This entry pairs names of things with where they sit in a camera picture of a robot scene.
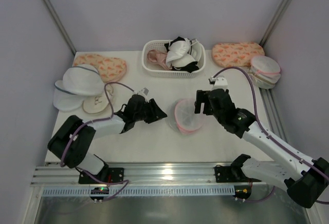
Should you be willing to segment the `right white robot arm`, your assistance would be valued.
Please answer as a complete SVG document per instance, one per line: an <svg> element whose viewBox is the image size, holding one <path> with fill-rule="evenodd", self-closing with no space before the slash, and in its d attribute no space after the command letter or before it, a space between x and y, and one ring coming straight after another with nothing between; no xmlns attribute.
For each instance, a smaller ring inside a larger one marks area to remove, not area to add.
<svg viewBox="0 0 329 224"><path fill-rule="evenodd" d="M295 203L307 209L328 187L328 161L307 156L277 137L255 114L237 108L228 90L198 90L194 112L212 115L227 132L258 147L280 165L279 169L261 165L248 155L240 155L231 164L239 174L285 190Z"/></svg>

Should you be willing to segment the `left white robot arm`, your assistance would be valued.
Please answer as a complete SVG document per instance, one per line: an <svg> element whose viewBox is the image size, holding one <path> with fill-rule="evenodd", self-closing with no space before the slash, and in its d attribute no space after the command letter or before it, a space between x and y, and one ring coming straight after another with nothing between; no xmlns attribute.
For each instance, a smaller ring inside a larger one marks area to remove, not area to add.
<svg viewBox="0 0 329 224"><path fill-rule="evenodd" d="M81 172L80 184L114 184L112 169L96 155L88 152L95 136L124 134L143 121L151 124L167 117L154 99L134 94L122 108L109 118L83 121L69 116L48 142L47 148L58 159L60 166Z"/></svg>

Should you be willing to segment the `pink-trim mesh laundry bag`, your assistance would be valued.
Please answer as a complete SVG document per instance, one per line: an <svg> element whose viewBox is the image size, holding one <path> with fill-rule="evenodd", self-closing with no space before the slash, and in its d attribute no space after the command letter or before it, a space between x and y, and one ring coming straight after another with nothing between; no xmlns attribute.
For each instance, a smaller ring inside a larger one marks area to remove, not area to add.
<svg viewBox="0 0 329 224"><path fill-rule="evenodd" d="M178 99L168 110L170 128L184 135L195 133L204 124L205 115L195 113L195 99Z"/></svg>

